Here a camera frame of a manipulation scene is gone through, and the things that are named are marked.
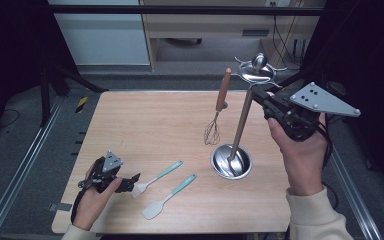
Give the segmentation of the metal utensil stand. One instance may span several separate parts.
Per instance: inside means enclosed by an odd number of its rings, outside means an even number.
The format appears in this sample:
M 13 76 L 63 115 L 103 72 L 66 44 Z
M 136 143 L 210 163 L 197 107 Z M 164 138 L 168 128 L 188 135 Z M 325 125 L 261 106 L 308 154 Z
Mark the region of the metal utensil stand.
M 252 168 L 250 154 L 240 147 L 240 140 L 252 104 L 251 88 L 266 84 L 278 87 L 274 81 L 278 69 L 268 63 L 263 53 L 256 54 L 250 61 L 241 61 L 238 58 L 236 61 L 239 63 L 237 75 L 249 84 L 249 88 L 246 92 L 233 143 L 216 147 L 210 157 L 215 172 L 219 176 L 231 180 L 244 178 Z

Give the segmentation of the person's left hand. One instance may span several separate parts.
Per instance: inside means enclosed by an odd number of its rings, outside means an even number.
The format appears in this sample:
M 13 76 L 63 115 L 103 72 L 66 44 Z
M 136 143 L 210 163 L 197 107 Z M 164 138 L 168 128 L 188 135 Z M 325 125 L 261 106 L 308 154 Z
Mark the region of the person's left hand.
M 101 193 L 94 187 L 87 189 L 77 207 L 77 214 L 73 220 L 73 225 L 82 230 L 89 231 L 121 183 L 122 179 L 117 177 Z

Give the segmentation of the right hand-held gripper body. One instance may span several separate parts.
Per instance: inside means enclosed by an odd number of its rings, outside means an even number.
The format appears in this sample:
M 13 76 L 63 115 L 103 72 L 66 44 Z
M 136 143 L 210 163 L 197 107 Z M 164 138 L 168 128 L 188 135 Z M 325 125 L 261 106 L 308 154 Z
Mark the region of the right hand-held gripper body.
M 275 106 L 281 112 L 277 121 L 286 135 L 297 142 L 310 138 L 319 127 L 321 113 L 347 117 L 359 117 L 361 111 L 314 82 L 299 90 L 284 89 L 275 93 Z

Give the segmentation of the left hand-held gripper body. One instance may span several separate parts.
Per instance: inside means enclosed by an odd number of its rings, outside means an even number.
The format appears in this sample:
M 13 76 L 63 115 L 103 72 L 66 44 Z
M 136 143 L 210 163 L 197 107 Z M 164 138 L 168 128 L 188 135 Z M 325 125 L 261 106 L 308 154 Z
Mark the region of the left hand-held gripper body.
M 108 150 L 105 156 L 100 157 L 94 162 L 86 179 L 80 181 L 78 187 L 81 189 L 94 187 L 99 193 L 102 193 L 116 178 L 122 165 L 123 161 L 112 151 Z

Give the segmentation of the white cabinet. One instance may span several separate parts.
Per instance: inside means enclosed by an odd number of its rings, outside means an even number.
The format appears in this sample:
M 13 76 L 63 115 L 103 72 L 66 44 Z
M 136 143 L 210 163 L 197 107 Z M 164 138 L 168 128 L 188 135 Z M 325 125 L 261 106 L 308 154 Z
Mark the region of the white cabinet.
M 140 14 L 68 14 L 55 18 L 77 65 L 149 65 Z

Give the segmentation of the black curtain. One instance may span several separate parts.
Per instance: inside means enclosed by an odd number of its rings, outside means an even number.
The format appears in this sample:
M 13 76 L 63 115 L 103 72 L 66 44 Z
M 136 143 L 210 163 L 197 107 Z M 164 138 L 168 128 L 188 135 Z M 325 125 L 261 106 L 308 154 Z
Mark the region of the black curtain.
M 52 65 L 77 67 L 48 0 L 0 0 L 0 118 L 14 95 L 40 84 Z
M 362 114 L 351 120 L 384 175 L 384 0 L 326 0 L 304 65 L 317 63 Z

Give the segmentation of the teal handled small white spatula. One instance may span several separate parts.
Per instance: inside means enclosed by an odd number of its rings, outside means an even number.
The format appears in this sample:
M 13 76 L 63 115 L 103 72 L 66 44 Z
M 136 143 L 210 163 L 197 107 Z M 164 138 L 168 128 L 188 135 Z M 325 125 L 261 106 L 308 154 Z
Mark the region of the teal handled small white spatula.
M 180 167 L 182 164 L 183 164 L 183 160 L 179 160 L 179 161 L 175 162 L 174 164 L 172 164 L 171 166 L 169 166 L 168 168 L 166 168 L 165 170 L 163 170 L 162 172 L 160 172 L 158 175 L 156 175 L 151 180 L 149 180 L 145 183 L 139 183 L 139 184 L 135 185 L 132 192 L 131 192 L 132 197 L 133 198 L 139 197 L 143 192 L 146 191 L 146 189 L 151 184 L 153 184 L 155 181 L 159 180 L 160 178 L 164 177 L 165 175 L 169 174 L 170 172 L 174 171 L 175 169 Z

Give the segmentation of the person's right hand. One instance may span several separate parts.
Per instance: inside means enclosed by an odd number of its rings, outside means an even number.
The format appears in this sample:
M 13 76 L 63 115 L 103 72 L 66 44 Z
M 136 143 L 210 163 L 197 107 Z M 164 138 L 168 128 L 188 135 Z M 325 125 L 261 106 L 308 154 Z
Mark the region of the person's right hand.
M 270 133 L 280 148 L 288 176 L 289 192 L 296 196 L 311 196 L 324 189 L 322 169 L 327 141 L 315 132 L 303 142 L 290 139 L 281 125 L 273 118 L 268 119 Z

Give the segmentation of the wooden handled wire whisk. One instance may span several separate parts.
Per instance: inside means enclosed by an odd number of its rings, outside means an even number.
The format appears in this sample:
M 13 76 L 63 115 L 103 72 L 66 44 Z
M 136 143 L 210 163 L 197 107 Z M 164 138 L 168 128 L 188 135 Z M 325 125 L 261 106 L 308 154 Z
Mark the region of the wooden handled wire whisk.
M 231 69 L 225 70 L 220 89 L 217 96 L 215 115 L 213 120 L 206 126 L 204 131 L 204 144 L 216 145 L 220 141 L 220 130 L 217 124 L 218 116 L 225 107 L 225 100 L 230 85 Z

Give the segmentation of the aluminium floor rail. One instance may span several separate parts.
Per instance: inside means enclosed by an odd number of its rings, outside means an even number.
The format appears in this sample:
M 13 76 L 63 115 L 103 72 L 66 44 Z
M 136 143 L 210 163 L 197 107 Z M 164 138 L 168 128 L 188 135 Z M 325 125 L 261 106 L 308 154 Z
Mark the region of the aluminium floor rail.
M 46 141 L 54 123 L 57 119 L 61 105 L 64 102 L 64 98 L 56 97 L 55 102 L 51 108 L 49 119 L 45 121 L 44 125 L 41 126 L 33 141 L 29 145 L 28 150 L 23 155 L 23 159 L 17 166 L 16 171 L 11 176 L 10 182 L 7 184 L 5 191 L 0 197 L 0 228 L 8 215 L 15 199 L 17 198 L 32 166 L 34 165 L 40 150 Z
M 332 147 L 329 162 L 365 240 L 384 240 L 335 146 Z

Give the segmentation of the yellow black striped tape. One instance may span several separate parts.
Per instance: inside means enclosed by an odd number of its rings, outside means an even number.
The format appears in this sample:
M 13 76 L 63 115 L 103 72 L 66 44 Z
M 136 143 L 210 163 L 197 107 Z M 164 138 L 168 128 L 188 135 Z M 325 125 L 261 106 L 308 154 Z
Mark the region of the yellow black striped tape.
M 78 105 L 77 105 L 77 108 L 76 108 L 76 110 L 75 110 L 75 113 L 82 113 L 83 108 L 84 108 L 84 106 L 85 106 L 87 100 L 88 100 L 88 97 L 87 97 L 87 96 L 83 96 L 83 97 L 81 97 L 81 99 L 79 100 L 79 103 L 78 103 Z

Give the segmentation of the black horizontal frame bar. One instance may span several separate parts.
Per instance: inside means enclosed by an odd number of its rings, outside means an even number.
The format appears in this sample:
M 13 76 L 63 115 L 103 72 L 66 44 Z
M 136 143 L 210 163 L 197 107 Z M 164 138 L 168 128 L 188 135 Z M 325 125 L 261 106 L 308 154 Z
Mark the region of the black horizontal frame bar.
M 233 6 L 127 6 L 127 5 L 49 5 L 53 13 L 66 14 L 170 14 L 170 15 L 276 15 L 320 16 L 324 8 L 233 7 Z

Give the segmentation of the teal handled wide grey spatula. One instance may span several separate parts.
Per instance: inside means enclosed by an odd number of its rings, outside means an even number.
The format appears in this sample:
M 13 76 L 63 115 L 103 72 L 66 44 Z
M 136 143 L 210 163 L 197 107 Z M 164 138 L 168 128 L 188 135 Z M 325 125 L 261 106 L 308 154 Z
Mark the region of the teal handled wide grey spatula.
M 165 198 L 154 201 L 150 205 L 148 205 L 146 208 L 144 208 L 141 211 L 142 216 L 146 220 L 151 220 L 157 217 L 163 211 L 165 203 L 169 201 L 177 193 L 179 193 L 181 190 L 186 188 L 189 184 L 191 184 L 196 178 L 197 178 L 196 174 L 191 174 L 183 182 L 181 182 L 176 188 L 174 188 Z

